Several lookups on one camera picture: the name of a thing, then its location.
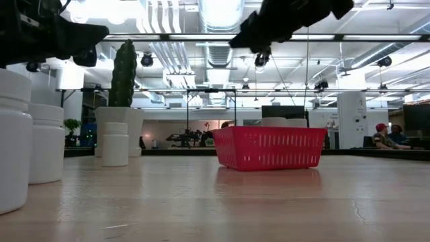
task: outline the red plastic basket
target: red plastic basket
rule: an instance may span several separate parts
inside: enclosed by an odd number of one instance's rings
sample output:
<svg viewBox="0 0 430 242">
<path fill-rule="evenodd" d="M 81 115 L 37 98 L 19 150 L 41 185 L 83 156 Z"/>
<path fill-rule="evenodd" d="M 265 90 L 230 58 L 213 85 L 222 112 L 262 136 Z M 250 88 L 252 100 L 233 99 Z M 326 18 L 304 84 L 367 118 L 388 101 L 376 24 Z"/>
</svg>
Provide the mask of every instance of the red plastic basket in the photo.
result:
<svg viewBox="0 0 430 242">
<path fill-rule="evenodd" d="M 214 131 L 221 165 L 238 171 L 301 169 L 320 161 L 324 128 L 235 126 Z"/>
</svg>

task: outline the red cap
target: red cap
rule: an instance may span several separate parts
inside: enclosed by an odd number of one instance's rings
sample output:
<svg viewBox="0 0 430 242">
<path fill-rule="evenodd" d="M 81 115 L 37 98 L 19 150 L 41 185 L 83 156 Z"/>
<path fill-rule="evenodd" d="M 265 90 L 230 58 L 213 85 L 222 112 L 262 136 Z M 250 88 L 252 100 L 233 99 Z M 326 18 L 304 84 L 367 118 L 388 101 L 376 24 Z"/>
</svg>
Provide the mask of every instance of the red cap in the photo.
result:
<svg viewBox="0 0 430 242">
<path fill-rule="evenodd" d="M 383 129 L 385 129 L 387 127 L 387 125 L 381 123 L 381 124 L 377 124 L 376 125 L 376 132 L 381 132 Z"/>
</svg>

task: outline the ceiling light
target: ceiling light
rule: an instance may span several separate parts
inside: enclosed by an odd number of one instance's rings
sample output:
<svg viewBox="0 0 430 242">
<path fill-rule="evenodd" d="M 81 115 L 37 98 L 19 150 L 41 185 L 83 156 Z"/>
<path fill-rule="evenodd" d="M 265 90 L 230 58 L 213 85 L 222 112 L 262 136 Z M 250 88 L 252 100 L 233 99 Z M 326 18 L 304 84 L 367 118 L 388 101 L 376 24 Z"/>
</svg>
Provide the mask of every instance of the ceiling light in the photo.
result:
<svg viewBox="0 0 430 242">
<path fill-rule="evenodd" d="M 264 72 L 264 67 L 255 67 L 256 74 L 262 74 Z"/>
</svg>

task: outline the fluorescent light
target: fluorescent light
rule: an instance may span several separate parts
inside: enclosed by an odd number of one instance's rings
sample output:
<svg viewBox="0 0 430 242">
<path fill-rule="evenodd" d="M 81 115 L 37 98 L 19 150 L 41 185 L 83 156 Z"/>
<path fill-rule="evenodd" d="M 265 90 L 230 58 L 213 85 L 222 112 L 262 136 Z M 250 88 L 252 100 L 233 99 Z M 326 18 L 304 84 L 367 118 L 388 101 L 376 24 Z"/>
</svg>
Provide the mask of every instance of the fluorescent light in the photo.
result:
<svg viewBox="0 0 430 242">
<path fill-rule="evenodd" d="M 401 41 L 401 40 L 418 40 L 421 38 L 421 35 L 412 35 L 412 34 L 396 34 L 396 35 L 345 35 L 343 37 L 344 40 L 392 40 L 393 42 Z"/>
<path fill-rule="evenodd" d="M 203 42 L 196 43 L 197 47 L 230 47 L 228 43 L 213 43 L 213 42 Z"/>
<path fill-rule="evenodd" d="M 334 34 L 293 34 L 291 40 L 332 40 Z"/>
<path fill-rule="evenodd" d="M 123 42 L 125 40 L 160 40 L 159 34 L 110 34 L 106 36 L 103 41 L 106 42 Z"/>
<path fill-rule="evenodd" d="M 234 38 L 236 34 L 172 34 L 171 40 L 225 40 L 229 41 Z"/>
</svg>

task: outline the chair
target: chair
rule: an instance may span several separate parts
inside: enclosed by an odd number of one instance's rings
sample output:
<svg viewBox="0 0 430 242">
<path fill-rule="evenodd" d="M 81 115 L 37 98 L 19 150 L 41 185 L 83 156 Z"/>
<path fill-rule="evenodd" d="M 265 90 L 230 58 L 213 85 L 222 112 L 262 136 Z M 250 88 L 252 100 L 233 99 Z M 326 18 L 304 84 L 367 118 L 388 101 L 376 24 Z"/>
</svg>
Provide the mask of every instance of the chair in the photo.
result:
<svg viewBox="0 0 430 242">
<path fill-rule="evenodd" d="M 363 137 L 363 148 L 376 148 L 374 140 L 371 136 Z"/>
</svg>

